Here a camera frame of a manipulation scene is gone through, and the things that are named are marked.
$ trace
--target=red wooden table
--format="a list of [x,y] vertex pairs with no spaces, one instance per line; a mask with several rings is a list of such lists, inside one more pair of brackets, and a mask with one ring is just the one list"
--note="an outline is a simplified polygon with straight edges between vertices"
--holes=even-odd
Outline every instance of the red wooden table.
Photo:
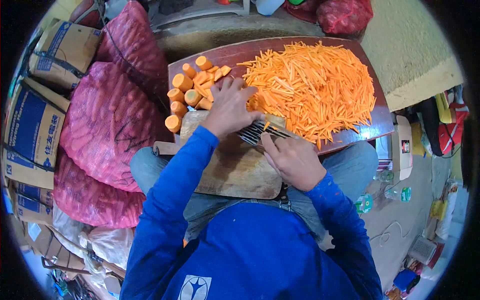
[[[227,65],[232,68],[229,75],[234,77],[241,77],[246,73],[246,67],[237,66],[238,62],[244,62],[249,60],[255,60],[255,56],[258,56],[260,50],[265,52],[268,49],[273,51],[283,51],[285,44],[291,44],[292,42],[304,42],[306,45],[315,45],[319,40],[322,41],[324,46],[339,46],[343,45],[345,48],[350,49],[360,61],[368,67],[368,73],[373,79],[373,87],[375,89],[374,96],[377,97],[375,107],[371,112],[372,125],[369,126],[357,126],[360,133],[356,133],[353,130],[342,130],[339,133],[333,134],[334,142],[328,142],[327,145],[322,145],[321,154],[329,153],[335,150],[339,150],[361,140],[373,140],[383,135],[387,135],[393,132],[394,127],[392,119],[390,117],[390,110],[388,109],[385,95],[383,93],[380,82],[377,75],[373,70],[367,55],[363,51],[361,45],[357,41],[345,40],[332,37],[314,37],[314,36],[292,36],[292,37],[273,37],[257,39],[253,41],[241,42],[237,44],[231,44],[227,46],[218,47],[208,51],[204,51],[182,60],[176,61],[168,65],[168,81],[170,89],[173,88],[171,81],[177,73],[182,72],[182,65],[189,63],[191,66],[198,70],[195,65],[195,59],[201,55],[206,56],[214,66]],[[175,141],[179,141],[179,135],[175,135]]]

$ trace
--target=person's left hand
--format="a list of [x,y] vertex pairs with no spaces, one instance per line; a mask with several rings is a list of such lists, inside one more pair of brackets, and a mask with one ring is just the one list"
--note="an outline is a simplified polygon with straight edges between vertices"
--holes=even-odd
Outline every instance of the person's left hand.
[[246,87],[243,79],[233,80],[227,77],[223,80],[221,90],[216,85],[213,85],[210,90],[215,102],[201,125],[216,137],[222,138],[247,127],[255,120],[265,118],[265,115],[259,111],[247,111],[248,98],[258,90],[254,86]]

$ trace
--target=mesh sack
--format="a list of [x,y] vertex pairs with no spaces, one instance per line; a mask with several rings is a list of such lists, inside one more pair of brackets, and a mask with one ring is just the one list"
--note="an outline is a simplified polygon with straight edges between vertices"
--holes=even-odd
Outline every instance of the mesh sack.
[[72,94],[60,145],[88,176],[141,192],[130,173],[130,160],[160,140],[162,130],[167,131],[163,123],[155,105],[118,66],[95,62]]
[[367,27],[373,17],[370,0],[328,0],[317,9],[318,23],[323,31],[353,34]]
[[[151,101],[165,109],[169,105],[167,61],[156,43],[145,9],[137,1],[129,1],[107,28],[111,37],[104,28],[95,60],[119,65]],[[165,107],[159,103],[160,98]]]
[[88,176],[59,148],[54,177],[55,203],[70,218],[108,228],[138,224],[145,195],[115,189]]

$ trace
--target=person's right hand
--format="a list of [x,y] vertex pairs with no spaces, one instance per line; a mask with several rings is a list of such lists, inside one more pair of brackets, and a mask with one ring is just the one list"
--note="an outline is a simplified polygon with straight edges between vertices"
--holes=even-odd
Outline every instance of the person's right hand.
[[269,133],[262,133],[265,157],[277,173],[297,189],[308,192],[327,173],[314,151],[315,145],[305,140],[277,138],[275,143]]

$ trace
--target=knee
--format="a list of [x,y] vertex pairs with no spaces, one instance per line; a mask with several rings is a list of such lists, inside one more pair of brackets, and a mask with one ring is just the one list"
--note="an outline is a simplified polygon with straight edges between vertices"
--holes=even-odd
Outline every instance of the knee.
[[351,147],[361,157],[362,164],[373,176],[378,168],[378,156],[375,147],[367,141],[358,141]]

